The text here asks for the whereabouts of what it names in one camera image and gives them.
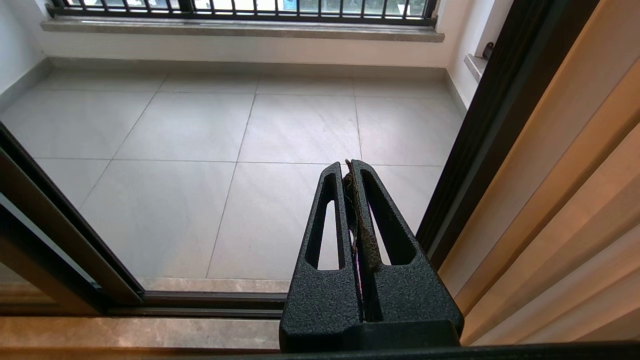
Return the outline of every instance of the white wall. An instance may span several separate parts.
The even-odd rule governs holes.
[[[144,60],[241,61],[446,67],[468,0],[442,0],[442,43],[265,37],[53,33],[40,28],[45,0],[7,0],[18,8],[48,56]]]
[[[513,0],[472,0],[459,42],[447,66],[451,81],[468,109],[478,82],[464,62],[467,54],[475,54],[489,41],[497,39]]]
[[[0,0],[0,94],[44,58],[11,6]]]

